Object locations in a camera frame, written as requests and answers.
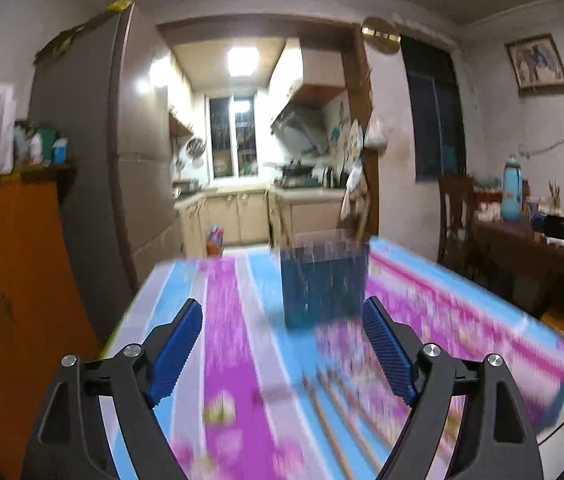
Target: door frame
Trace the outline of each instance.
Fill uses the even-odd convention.
[[[203,16],[158,25],[169,46],[239,37],[300,38],[310,48],[342,54],[351,120],[366,131],[373,110],[371,79],[361,25],[293,14],[228,14]],[[377,236],[380,224],[378,153],[363,150],[364,176],[370,198],[366,235]]]

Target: cup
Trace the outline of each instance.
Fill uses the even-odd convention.
[[[42,137],[42,161],[52,160],[52,149],[57,140],[57,130],[49,126],[40,126],[36,132]]]
[[[66,162],[66,145],[68,139],[57,139],[52,145],[52,163],[63,164]]]
[[[528,215],[529,221],[533,219],[535,215],[539,213],[540,199],[527,197],[526,199],[526,214]]]

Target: tablecloth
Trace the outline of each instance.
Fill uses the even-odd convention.
[[[391,393],[359,319],[284,327],[279,256],[265,249],[159,264],[105,356],[142,342],[187,298],[203,330],[157,420],[191,480],[371,480],[409,408]],[[564,400],[564,339],[479,286],[379,238],[366,293],[451,355],[501,354],[534,426]],[[122,480],[135,479],[111,399],[102,414]],[[455,398],[429,478],[444,477],[461,417]]]

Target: framed picture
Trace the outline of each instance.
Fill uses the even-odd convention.
[[[564,94],[564,67],[550,34],[517,40],[506,47],[520,95]]]

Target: metal screw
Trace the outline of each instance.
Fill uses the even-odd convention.
[[[497,354],[491,354],[487,357],[486,361],[488,361],[491,366],[502,366],[504,363],[504,359]]]
[[[440,352],[440,347],[436,344],[429,343],[427,345],[424,345],[424,353],[429,357],[438,357],[438,355],[440,355]]]
[[[72,367],[76,362],[78,361],[78,359],[73,355],[73,354],[68,354],[65,355],[62,358],[62,366],[66,367],[66,368],[70,368]]]
[[[124,355],[126,357],[137,357],[142,351],[142,347],[136,344],[127,345],[124,347]]]

